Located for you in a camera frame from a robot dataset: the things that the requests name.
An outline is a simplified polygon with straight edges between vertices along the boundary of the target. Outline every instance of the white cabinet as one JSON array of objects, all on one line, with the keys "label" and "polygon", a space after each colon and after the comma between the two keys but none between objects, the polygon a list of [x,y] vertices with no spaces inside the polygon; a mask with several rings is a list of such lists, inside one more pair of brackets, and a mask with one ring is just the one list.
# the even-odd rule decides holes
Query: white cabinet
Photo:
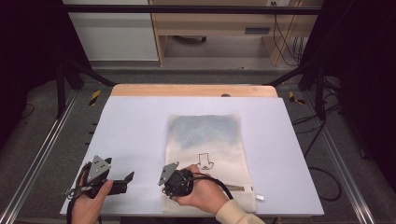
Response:
[{"label": "white cabinet", "polygon": [[[65,4],[147,5],[147,0],[64,0]],[[150,14],[69,13],[90,61],[158,61]]]}]

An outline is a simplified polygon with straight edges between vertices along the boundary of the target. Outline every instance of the black curtain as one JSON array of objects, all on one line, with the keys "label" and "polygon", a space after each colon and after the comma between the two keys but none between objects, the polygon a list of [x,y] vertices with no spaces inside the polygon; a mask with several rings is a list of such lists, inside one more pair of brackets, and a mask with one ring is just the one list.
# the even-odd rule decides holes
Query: black curtain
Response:
[{"label": "black curtain", "polygon": [[0,147],[21,118],[27,93],[55,79],[61,62],[91,68],[68,13],[42,8],[62,4],[62,0],[1,1]]},{"label": "black curtain", "polygon": [[[336,6],[340,1],[326,1]],[[374,159],[396,191],[396,5],[356,0],[336,29],[320,63],[326,76],[340,79],[340,103],[362,151]],[[320,16],[309,38],[309,60],[336,19]]]}]

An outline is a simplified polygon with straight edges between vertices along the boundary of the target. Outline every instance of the floor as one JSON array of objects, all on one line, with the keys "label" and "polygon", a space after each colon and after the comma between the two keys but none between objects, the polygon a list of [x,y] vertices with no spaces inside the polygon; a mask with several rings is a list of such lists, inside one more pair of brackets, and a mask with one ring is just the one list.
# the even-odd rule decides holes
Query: floor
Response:
[{"label": "floor", "polygon": [[[196,39],[173,37],[169,40],[163,66],[153,62],[132,63],[94,63],[95,70],[104,77],[124,83],[230,83],[230,84],[263,84],[281,77],[292,69],[293,65],[285,63],[273,67],[259,37],[218,37],[208,36],[205,43]],[[285,54],[288,63],[295,62]],[[59,215],[60,206],[64,202],[62,190],[73,181],[78,167],[89,147],[95,123],[98,122],[101,109],[111,89],[97,81],[82,76],[84,88],[76,96],[76,102],[67,118],[62,131],[56,135],[52,150],[46,154],[46,160],[40,173],[33,176],[32,186],[25,189],[24,204],[17,206],[16,223],[64,223]],[[284,99],[290,113],[290,120],[313,114],[309,102],[312,91],[299,91],[297,83],[300,77],[294,77],[278,86],[279,97]],[[95,106],[88,106],[92,93],[101,90],[101,96]],[[295,99],[305,100],[305,104],[290,101],[290,92]],[[73,91],[67,91],[73,97]],[[328,95],[327,107],[337,105],[337,99],[331,91]],[[21,187],[30,165],[43,147],[56,116],[56,86],[49,82],[34,89],[28,96],[28,105],[8,142],[0,151],[0,210],[5,211],[8,202],[12,201],[15,192]],[[387,185],[374,161],[360,157],[359,147],[353,134],[348,129],[340,110],[329,112],[325,128],[315,141],[307,157],[308,166],[321,167],[342,180],[339,164],[334,163],[333,151],[336,147],[343,163],[352,177],[351,183],[343,183],[343,192],[335,202],[322,200],[325,215],[311,218],[283,218],[283,223],[396,223],[396,195]],[[312,143],[321,121],[311,119],[295,126],[302,151],[305,152]],[[322,173],[312,171],[319,195],[323,198],[337,196],[337,185]],[[370,216],[362,216],[354,204],[359,205],[359,197],[363,205],[367,205]],[[263,217],[271,223],[270,217]],[[118,217],[107,217],[105,221],[130,223],[131,220],[120,220]],[[155,218],[133,218],[134,223],[158,223]],[[205,223],[214,223],[213,219]]]}]

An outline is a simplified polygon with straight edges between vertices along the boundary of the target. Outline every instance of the human hand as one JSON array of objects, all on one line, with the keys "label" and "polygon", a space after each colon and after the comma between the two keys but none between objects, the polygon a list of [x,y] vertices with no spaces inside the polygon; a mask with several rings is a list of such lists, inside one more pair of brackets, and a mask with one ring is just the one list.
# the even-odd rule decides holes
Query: human hand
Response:
[{"label": "human hand", "polygon": [[107,182],[100,188],[94,199],[85,194],[80,195],[74,204],[72,211],[72,224],[94,224],[99,217],[103,202],[113,186],[113,180]]},{"label": "human hand", "polygon": [[[193,174],[201,173],[196,165],[190,165],[186,169]],[[188,196],[175,196],[172,199],[180,205],[194,206],[213,215],[229,200],[219,185],[206,179],[194,180],[194,188]]]}]

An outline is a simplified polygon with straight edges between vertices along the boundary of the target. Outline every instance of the black cable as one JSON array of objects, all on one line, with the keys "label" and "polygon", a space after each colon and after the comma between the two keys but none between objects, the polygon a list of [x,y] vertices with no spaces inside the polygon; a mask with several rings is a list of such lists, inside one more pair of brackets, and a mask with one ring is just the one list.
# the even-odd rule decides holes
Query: black cable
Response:
[{"label": "black cable", "polygon": [[320,128],[320,126],[318,126],[318,127],[316,127],[316,128],[313,128],[313,129],[311,129],[311,130],[308,130],[308,131],[297,132],[296,134],[299,134],[299,133],[312,133],[314,130],[316,130],[316,129],[318,129],[318,128]]},{"label": "black cable", "polygon": [[304,122],[309,121],[310,119],[314,119],[314,118],[317,117],[317,116],[318,116],[318,115],[311,115],[311,116],[299,118],[299,119],[293,121],[291,124],[292,124],[293,126],[294,126],[294,125],[297,125],[297,124],[301,124],[301,123],[304,123]]},{"label": "black cable", "polygon": [[308,155],[308,152],[311,150],[312,146],[314,145],[315,141],[317,140],[317,138],[318,138],[318,136],[319,136],[321,130],[322,130],[323,127],[324,127],[325,122],[326,122],[326,119],[323,120],[323,123],[320,125],[320,128],[319,128],[317,134],[315,134],[314,139],[312,139],[311,144],[309,144],[308,149],[307,149],[306,152],[304,153],[304,158],[306,158],[306,156]]},{"label": "black cable", "polygon": [[327,172],[327,171],[325,171],[325,170],[322,170],[322,169],[320,169],[320,168],[318,168],[318,167],[308,166],[308,169],[309,169],[309,170],[320,171],[320,172],[322,172],[322,173],[328,175],[329,177],[332,178],[332,180],[334,180],[335,184],[337,185],[337,188],[338,188],[337,196],[335,196],[334,198],[325,198],[325,197],[321,196],[321,195],[319,194],[319,192],[318,192],[318,196],[319,196],[320,199],[322,199],[322,200],[324,200],[324,201],[328,201],[328,202],[335,202],[335,201],[337,201],[338,199],[341,198],[341,195],[342,195],[343,190],[342,190],[342,188],[341,188],[340,182],[338,182],[338,180],[335,178],[334,175],[332,175],[332,174],[330,174],[329,172]]},{"label": "black cable", "polygon": [[287,65],[290,65],[290,66],[297,66],[297,65],[299,65],[299,64],[291,64],[291,63],[288,63],[288,62],[286,62],[286,59],[285,59],[285,57],[283,56],[283,53],[282,53],[282,51],[280,50],[280,48],[279,48],[279,46],[277,45],[277,43],[276,43],[276,40],[275,40],[275,30],[276,30],[276,27],[277,27],[277,19],[276,19],[276,14],[274,15],[275,16],[275,20],[274,20],[274,30],[273,30],[273,39],[274,39],[274,44],[275,44],[275,46],[276,46],[276,48],[277,48],[277,50],[279,51],[279,53],[280,53],[280,56],[282,57],[282,59],[283,59],[283,62],[285,62],[285,64],[287,64]]},{"label": "black cable", "polygon": [[78,192],[78,187],[79,187],[79,183],[81,182],[81,178],[84,176],[86,177],[88,174],[85,174],[88,169],[91,168],[91,163],[88,162],[87,164],[85,164],[82,169],[81,172],[79,173],[77,180],[76,180],[76,184],[75,184],[75,188],[74,191],[72,191],[72,195],[68,195],[67,199],[70,199],[69,204],[67,205],[67,212],[66,212],[66,222],[67,224],[71,224],[72,223],[72,212],[73,212],[73,207],[74,204],[76,202],[76,199],[82,195],[82,193]]},{"label": "black cable", "polygon": [[323,100],[326,100],[327,98],[329,98],[329,96],[333,96],[333,95],[337,95],[337,93],[335,93],[335,92],[330,92],[329,94],[327,94],[324,98],[323,98]]},{"label": "black cable", "polygon": [[[300,46],[297,50],[297,42],[298,39],[300,38]],[[296,60],[298,63],[300,63],[302,57],[303,57],[303,47],[304,47],[304,38],[301,36],[295,36],[294,40],[293,40],[293,47],[292,47],[292,51],[293,51],[293,55],[291,57],[294,58],[294,60]]]},{"label": "black cable", "polygon": [[32,110],[25,116],[21,117],[21,119],[26,119],[27,117],[31,116],[33,114],[33,112],[35,111],[35,106],[32,104],[26,104],[32,107]]},{"label": "black cable", "polygon": [[205,175],[205,174],[200,174],[200,173],[194,173],[194,174],[196,174],[196,175],[203,175],[203,176],[197,176],[197,177],[193,177],[193,178],[189,178],[189,179],[180,181],[180,182],[178,182],[177,184],[175,184],[173,187],[177,187],[177,186],[179,186],[179,185],[182,185],[182,184],[184,184],[184,183],[187,183],[187,182],[190,182],[190,181],[193,181],[193,180],[205,179],[205,180],[213,181],[213,182],[215,182],[216,184],[218,184],[218,185],[224,190],[224,192],[227,194],[228,198],[229,198],[230,200],[233,199],[233,195],[231,194],[231,192],[227,189],[227,187],[226,187],[220,180],[218,180],[218,179],[216,179],[216,178],[213,178],[213,177],[210,176],[210,175]]},{"label": "black cable", "polygon": [[340,107],[341,107],[340,104],[333,105],[333,106],[330,107],[329,109],[325,110],[325,111],[326,111],[326,114],[329,115],[329,114],[331,114],[333,111],[338,110]]}]

